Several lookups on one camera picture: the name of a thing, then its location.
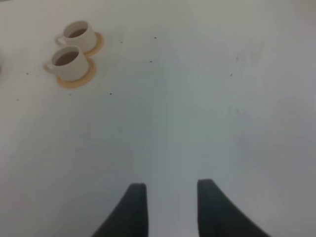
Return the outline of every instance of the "white table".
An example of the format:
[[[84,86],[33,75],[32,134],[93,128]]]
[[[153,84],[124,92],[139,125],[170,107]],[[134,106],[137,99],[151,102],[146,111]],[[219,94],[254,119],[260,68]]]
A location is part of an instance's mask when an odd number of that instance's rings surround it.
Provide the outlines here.
[[[0,2],[1,237],[88,237],[133,182],[148,187],[151,237],[197,237],[201,178],[272,236],[315,236],[315,12],[311,0]],[[41,65],[78,19],[106,43],[96,77],[69,90]]]

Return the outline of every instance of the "coffee cup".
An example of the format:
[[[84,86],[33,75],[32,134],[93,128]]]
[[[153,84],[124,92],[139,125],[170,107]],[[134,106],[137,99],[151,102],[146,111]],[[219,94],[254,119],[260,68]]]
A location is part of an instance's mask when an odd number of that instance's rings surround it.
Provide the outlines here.
[[[79,47],[69,45],[55,52],[43,67],[65,81],[76,81],[86,75],[89,63]]]
[[[88,22],[75,21],[65,27],[63,33],[55,38],[55,42],[59,46],[78,46],[86,53],[96,46],[97,37]]]

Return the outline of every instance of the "wooden coaster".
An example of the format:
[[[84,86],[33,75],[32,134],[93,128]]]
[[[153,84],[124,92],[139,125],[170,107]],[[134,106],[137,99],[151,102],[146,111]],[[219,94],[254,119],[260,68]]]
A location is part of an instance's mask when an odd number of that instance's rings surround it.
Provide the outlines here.
[[[95,45],[95,47],[93,49],[91,49],[90,51],[84,53],[84,55],[86,57],[91,57],[92,55],[96,54],[97,52],[100,51],[100,49],[104,45],[104,38],[103,38],[103,36],[99,32],[95,32],[95,36],[97,37],[97,44]]]
[[[87,84],[89,81],[91,81],[92,78],[94,77],[96,71],[97,71],[97,67],[95,65],[95,62],[91,58],[87,58],[87,60],[89,63],[89,70],[85,74],[84,77],[82,77],[76,81],[66,81],[60,77],[57,77],[57,83],[64,88],[77,88],[77,87],[83,86],[83,85]]]

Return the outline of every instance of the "dark object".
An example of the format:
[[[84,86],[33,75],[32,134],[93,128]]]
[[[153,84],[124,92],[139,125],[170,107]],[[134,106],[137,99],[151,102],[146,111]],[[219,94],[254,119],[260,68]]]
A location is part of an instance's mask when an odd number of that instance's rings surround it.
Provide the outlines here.
[[[268,237],[212,180],[198,181],[197,202],[200,237]]]
[[[131,184],[92,237],[148,237],[146,185]]]

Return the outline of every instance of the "coffee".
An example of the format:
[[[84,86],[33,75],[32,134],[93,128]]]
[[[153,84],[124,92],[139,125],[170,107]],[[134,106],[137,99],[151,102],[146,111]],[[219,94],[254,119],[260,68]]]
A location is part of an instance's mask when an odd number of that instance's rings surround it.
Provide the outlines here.
[[[56,66],[63,66],[69,64],[70,62],[74,61],[75,58],[78,56],[78,52],[69,52],[62,55],[60,58],[57,59],[55,65]]]
[[[76,30],[75,32],[72,32],[70,35],[69,35],[69,38],[75,38],[75,37],[78,37],[78,36],[81,36],[87,29],[79,29],[79,30]]]

